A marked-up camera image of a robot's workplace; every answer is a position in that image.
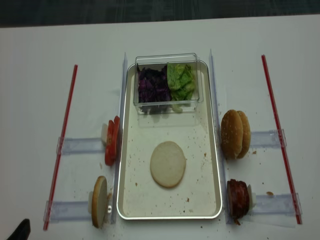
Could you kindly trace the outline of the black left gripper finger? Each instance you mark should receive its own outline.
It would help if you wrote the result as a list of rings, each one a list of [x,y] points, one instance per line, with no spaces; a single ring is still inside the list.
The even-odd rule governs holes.
[[[31,233],[31,224],[28,218],[25,218],[7,240],[27,240]]]

